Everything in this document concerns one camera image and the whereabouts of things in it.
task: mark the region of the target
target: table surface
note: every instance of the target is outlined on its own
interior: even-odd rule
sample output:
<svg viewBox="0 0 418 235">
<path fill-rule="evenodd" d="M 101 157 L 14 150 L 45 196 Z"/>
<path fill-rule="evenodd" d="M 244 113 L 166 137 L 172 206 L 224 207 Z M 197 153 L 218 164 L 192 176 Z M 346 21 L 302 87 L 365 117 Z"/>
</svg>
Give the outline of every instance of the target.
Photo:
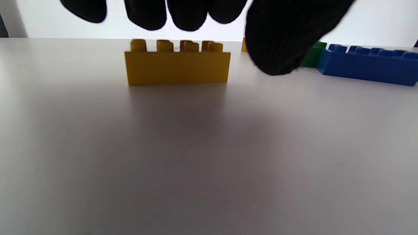
<svg viewBox="0 0 418 235">
<path fill-rule="evenodd" d="M 239 42 L 227 84 L 128 87 L 128 45 L 0 40 L 0 234 L 417 234 L 417 88 Z"/>
</svg>

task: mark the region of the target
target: white wall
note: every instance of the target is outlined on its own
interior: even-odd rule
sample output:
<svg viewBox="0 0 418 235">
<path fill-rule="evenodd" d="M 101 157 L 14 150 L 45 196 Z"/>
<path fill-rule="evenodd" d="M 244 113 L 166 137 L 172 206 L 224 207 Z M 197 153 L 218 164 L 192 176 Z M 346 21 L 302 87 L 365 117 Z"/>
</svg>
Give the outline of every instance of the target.
<svg viewBox="0 0 418 235">
<path fill-rule="evenodd" d="M 231 24 L 221 25 L 210 17 L 196 32 L 177 29 L 168 14 L 166 25 L 146 31 L 131 23 L 123 0 L 107 0 L 105 22 L 93 24 L 72 15 L 59 0 L 15 0 L 27 35 L 32 38 L 147 38 L 212 39 L 240 41 L 244 12 Z M 418 0 L 357 0 L 340 25 L 323 41 L 376 46 L 413 46 L 418 38 Z"/>
<path fill-rule="evenodd" d="M 418 0 L 357 0 L 340 24 L 322 40 L 330 43 L 414 46 Z"/>
</svg>

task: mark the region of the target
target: black glove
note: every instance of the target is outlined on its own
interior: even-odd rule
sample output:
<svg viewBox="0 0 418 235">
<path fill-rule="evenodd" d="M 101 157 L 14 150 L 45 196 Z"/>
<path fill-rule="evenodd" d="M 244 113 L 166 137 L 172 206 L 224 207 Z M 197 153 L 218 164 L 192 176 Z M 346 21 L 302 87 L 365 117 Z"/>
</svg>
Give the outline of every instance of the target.
<svg viewBox="0 0 418 235">
<path fill-rule="evenodd" d="M 89 22 L 106 18 L 106 0 L 60 0 L 73 14 Z M 219 23 L 234 21 L 247 0 L 167 0 L 174 24 L 195 31 L 207 13 Z M 254 0 L 247 14 L 248 53 L 267 74 L 290 73 L 324 34 L 331 31 L 354 0 Z M 166 23 L 165 0 L 125 0 L 128 18 L 157 30 Z"/>
</svg>

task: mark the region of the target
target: toy brick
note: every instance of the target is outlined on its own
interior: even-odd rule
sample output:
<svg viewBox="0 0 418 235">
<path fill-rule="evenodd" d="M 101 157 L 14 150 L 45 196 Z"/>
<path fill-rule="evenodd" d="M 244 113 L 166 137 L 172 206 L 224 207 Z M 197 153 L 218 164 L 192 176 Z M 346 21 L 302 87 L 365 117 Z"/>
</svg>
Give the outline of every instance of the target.
<svg viewBox="0 0 418 235">
<path fill-rule="evenodd" d="M 245 38 L 242 39 L 241 51 L 247 51 L 247 42 Z"/>
<path fill-rule="evenodd" d="M 157 51 L 147 51 L 146 41 L 133 39 L 131 51 L 125 52 L 128 84 L 186 84 L 227 82 L 231 53 L 223 52 L 223 45 L 213 41 L 199 44 L 180 41 L 180 52 L 173 51 L 173 43 L 157 40 Z"/>
<path fill-rule="evenodd" d="M 332 44 L 323 49 L 317 69 L 324 75 L 414 86 L 418 80 L 418 54 L 381 48 Z"/>
<path fill-rule="evenodd" d="M 311 67 L 316 68 L 318 64 L 319 57 L 321 56 L 322 49 L 326 48 L 325 42 L 317 42 L 306 54 L 305 58 L 302 60 L 302 67 Z"/>
</svg>

